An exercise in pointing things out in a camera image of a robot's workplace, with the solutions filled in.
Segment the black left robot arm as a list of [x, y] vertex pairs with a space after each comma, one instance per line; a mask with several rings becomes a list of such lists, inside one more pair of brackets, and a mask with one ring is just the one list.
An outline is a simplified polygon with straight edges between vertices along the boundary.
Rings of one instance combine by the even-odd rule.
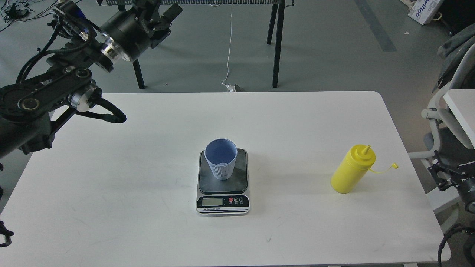
[[73, 115], [126, 121], [119, 108], [102, 98], [90, 66], [111, 72], [118, 59], [135, 63], [171, 34], [173, 20], [183, 12], [167, 0], [133, 0], [131, 5], [99, 27], [76, 2], [58, 2], [49, 41], [24, 64], [15, 83], [1, 88], [1, 157], [14, 150], [50, 149], [56, 132]]

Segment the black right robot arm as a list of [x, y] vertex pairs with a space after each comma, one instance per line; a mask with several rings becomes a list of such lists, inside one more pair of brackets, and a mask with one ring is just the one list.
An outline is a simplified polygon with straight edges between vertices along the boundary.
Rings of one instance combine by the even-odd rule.
[[[436, 162], [429, 166], [427, 170], [434, 179], [437, 188], [440, 191], [446, 191], [450, 187], [454, 187], [464, 204], [465, 211], [474, 214], [475, 209], [475, 178], [474, 178], [474, 162], [467, 162], [458, 166], [448, 165], [442, 162], [437, 150], [434, 151]], [[453, 235], [461, 233], [468, 236], [463, 244], [463, 254], [466, 261], [475, 266], [474, 254], [472, 250], [475, 244], [474, 221], [470, 222], [470, 226], [464, 226], [456, 223], [445, 234], [438, 247], [437, 266], [442, 266], [442, 252], [448, 240]]]

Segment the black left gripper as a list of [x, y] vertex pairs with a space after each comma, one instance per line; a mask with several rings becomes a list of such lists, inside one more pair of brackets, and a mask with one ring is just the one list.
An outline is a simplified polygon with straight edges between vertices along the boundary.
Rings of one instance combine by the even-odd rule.
[[[117, 12], [101, 27], [105, 42], [100, 52], [112, 62], [134, 62], [149, 46], [158, 46], [171, 34], [173, 20], [183, 12], [180, 5], [173, 4], [161, 15], [160, 5], [161, 0], [133, 0], [130, 10]], [[148, 33], [136, 17], [147, 19]]]

